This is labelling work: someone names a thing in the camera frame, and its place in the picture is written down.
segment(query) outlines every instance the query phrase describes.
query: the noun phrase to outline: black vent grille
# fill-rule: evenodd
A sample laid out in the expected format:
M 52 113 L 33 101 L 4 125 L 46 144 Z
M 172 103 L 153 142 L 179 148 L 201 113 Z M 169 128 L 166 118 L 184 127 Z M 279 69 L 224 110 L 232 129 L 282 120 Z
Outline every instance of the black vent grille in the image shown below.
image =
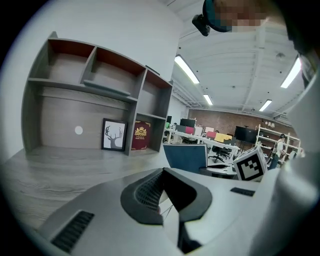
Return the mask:
M 66 253 L 70 253 L 95 215 L 80 211 L 51 243 Z
M 151 210 L 157 211 L 161 194 L 164 191 L 162 172 L 145 183 L 142 183 L 135 191 L 135 197 L 139 203 Z

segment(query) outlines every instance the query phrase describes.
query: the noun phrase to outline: white shelving rack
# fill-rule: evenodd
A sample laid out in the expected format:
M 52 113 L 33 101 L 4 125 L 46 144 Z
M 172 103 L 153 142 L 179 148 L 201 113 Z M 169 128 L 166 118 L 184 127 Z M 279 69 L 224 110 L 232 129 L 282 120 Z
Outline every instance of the white shelving rack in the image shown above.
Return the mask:
M 263 128 L 261 127 L 261 125 L 259 124 L 259 127 L 258 127 L 258 135 L 256 137 L 256 142 L 255 142 L 255 145 L 257 146 L 258 144 L 258 141 L 259 140 L 265 140 L 265 141 L 269 141 L 269 142 L 273 142 L 273 143 L 276 143 L 277 140 L 275 139 L 272 139 L 272 138 L 268 138 L 268 137 L 263 137 L 263 136 L 260 136 L 260 132 L 265 132 L 265 133 L 269 133 L 269 134 L 274 134 L 274 135 L 278 135 L 280 136 L 282 134 L 282 132 L 278 132 L 278 131 L 275 131 L 275 130 L 270 130 L 270 129 L 267 129 L 267 128 Z M 301 150 L 301 141 L 300 139 L 296 138 L 296 137 L 293 137 L 293 136 L 290 136 L 290 132 L 288 134 L 285 134 L 284 135 L 286 136 L 286 142 L 285 142 L 285 155 L 283 156 L 283 158 L 281 159 L 281 162 L 283 162 L 286 158 L 286 156 L 289 155 L 289 153 L 287 153 L 288 151 L 288 148 L 292 148 L 292 149 L 295 149 L 297 150 L 297 153 L 299 154 L 300 153 L 300 150 Z M 292 141 L 299 141 L 299 145 L 298 146 L 293 146 L 293 145 L 290 145 L 290 140 Z M 269 146 L 262 146 L 260 145 L 261 148 L 263 149 L 268 149 L 268 150 L 271 150 L 272 147 L 269 147 Z

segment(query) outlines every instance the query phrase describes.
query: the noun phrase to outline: ceiling light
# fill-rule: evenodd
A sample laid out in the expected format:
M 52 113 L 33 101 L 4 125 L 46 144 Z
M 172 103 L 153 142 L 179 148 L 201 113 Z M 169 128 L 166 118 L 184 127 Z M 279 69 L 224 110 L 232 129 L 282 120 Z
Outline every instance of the ceiling light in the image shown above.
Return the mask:
M 262 106 L 262 108 L 259 109 L 259 111 L 260 112 L 264 111 L 271 104 L 271 102 L 272 102 L 271 99 L 267 99 L 264 105 Z
M 299 71 L 301 69 L 301 62 L 300 59 L 297 58 L 290 73 L 288 74 L 288 76 L 286 77 L 286 79 L 284 80 L 284 82 L 282 83 L 281 87 L 282 88 L 288 88 L 288 86 L 291 84 L 291 82 L 296 78 L 296 76 L 298 75 Z
M 179 65 L 180 68 L 182 68 L 182 70 L 186 73 L 186 75 L 191 79 L 191 81 L 194 84 L 199 84 L 199 80 L 197 79 L 197 77 L 195 76 L 195 74 L 192 72 L 192 70 L 190 69 L 190 67 L 187 65 L 187 63 L 184 61 L 183 58 L 181 58 L 181 56 L 176 56 L 174 58 L 175 63 L 177 63 Z
M 208 94 L 203 95 L 203 97 L 205 98 L 206 102 L 208 102 L 209 105 L 213 105 Z

